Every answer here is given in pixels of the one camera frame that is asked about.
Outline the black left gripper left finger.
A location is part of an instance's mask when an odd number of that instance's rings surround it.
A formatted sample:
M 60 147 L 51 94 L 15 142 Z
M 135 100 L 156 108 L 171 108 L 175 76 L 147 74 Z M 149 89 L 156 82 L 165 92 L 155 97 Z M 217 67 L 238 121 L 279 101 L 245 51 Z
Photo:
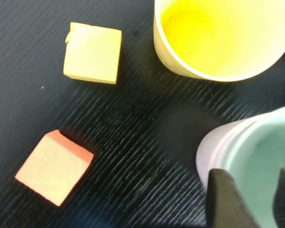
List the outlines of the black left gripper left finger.
M 206 195 L 206 220 L 209 228 L 258 228 L 228 171 L 209 171 Z

